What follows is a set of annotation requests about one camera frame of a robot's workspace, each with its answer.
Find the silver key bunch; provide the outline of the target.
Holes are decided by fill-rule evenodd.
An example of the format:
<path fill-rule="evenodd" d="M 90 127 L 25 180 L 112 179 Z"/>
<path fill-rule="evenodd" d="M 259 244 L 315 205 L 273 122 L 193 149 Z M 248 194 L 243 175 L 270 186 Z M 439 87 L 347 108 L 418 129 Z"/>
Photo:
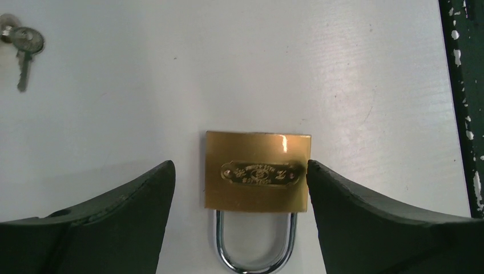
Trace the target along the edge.
<path fill-rule="evenodd" d="M 19 82 L 17 89 L 25 92 L 29 83 L 30 64 L 45 47 L 44 36 L 36 29 L 22 26 L 13 14 L 1 14 L 1 42 L 12 45 L 17 50 Z"/>

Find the short shackle brass padlock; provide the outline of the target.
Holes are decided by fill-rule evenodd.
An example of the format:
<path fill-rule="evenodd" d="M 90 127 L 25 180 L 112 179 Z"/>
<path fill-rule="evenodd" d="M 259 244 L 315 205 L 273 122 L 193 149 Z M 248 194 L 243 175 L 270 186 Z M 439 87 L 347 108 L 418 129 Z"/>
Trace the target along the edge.
<path fill-rule="evenodd" d="M 232 273 L 277 273 L 291 258 L 297 215 L 308 209 L 306 173 L 312 137 L 305 134 L 207 131 L 204 206 L 214 214 L 215 253 Z M 224 241 L 224 214 L 283 213 L 285 234 L 279 254 L 250 269 L 234 261 Z"/>

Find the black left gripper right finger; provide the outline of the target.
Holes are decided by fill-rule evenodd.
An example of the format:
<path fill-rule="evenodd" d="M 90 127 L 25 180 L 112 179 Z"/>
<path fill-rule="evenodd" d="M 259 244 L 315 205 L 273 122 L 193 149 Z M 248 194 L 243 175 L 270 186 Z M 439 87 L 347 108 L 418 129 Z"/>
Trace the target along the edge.
<path fill-rule="evenodd" d="M 315 160 L 306 181 L 327 273 L 482 273 L 483 220 L 430 211 Z"/>

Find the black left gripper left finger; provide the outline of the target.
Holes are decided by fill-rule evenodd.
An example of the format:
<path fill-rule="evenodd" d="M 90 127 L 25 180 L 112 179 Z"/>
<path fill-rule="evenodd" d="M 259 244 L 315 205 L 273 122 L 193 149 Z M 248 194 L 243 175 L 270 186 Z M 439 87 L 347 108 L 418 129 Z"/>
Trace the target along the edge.
<path fill-rule="evenodd" d="M 175 180 L 167 160 L 83 203 L 1 223 L 1 272 L 155 273 Z"/>

